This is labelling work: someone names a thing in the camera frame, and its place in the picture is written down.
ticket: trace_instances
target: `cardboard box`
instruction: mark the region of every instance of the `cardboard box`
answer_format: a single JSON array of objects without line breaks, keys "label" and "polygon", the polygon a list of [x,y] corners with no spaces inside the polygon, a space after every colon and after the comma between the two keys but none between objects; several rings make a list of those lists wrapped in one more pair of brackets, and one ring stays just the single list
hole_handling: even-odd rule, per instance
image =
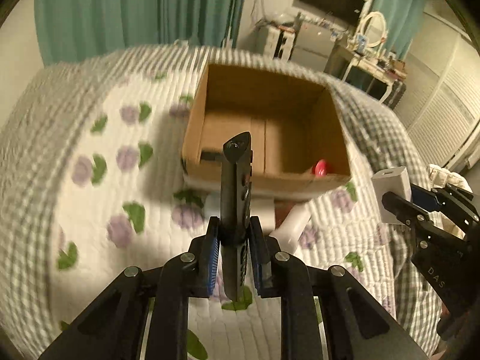
[{"label": "cardboard box", "polygon": [[[252,193],[306,200],[350,180],[330,92],[311,81],[249,67],[210,64],[200,78],[182,147],[186,182],[220,189],[223,144],[249,131]],[[325,159],[329,174],[312,166]]]}]

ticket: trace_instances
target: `striped fabric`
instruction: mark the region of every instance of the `striped fabric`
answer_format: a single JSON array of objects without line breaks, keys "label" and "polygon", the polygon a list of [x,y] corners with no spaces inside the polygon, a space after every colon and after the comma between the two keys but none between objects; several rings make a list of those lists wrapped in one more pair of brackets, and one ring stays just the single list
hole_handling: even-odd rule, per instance
[{"label": "striped fabric", "polygon": [[[55,338],[49,311],[50,229],[65,164],[92,112],[127,73],[154,76],[168,68],[200,71],[208,60],[284,72],[330,85],[338,111],[373,170],[406,166],[424,188],[428,176],[397,117],[363,92],[296,64],[216,48],[142,46],[81,64],[57,64],[41,71],[19,100],[0,133],[1,321],[26,359],[37,358]],[[440,226],[437,216],[434,218]],[[412,234],[389,226],[397,320],[427,354],[441,303],[410,262]]]}]

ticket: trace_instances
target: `white charger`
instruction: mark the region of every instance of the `white charger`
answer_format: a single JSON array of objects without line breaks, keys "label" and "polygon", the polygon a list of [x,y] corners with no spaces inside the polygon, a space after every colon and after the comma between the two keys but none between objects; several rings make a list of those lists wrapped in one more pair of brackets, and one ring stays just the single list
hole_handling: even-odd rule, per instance
[{"label": "white charger", "polygon": [[399,166],[380,170],[371,177],[371,183],[375,190],[378,209],[380,210],[380,218],[383,223],[392,223],[394,225],[402,225],[399,220],[390,211],[386,210],[382,204],[382,197],[387,192],[393,192],[396,195],[411,202],[412,190],[410,188],[410,179],[407,168]]}]

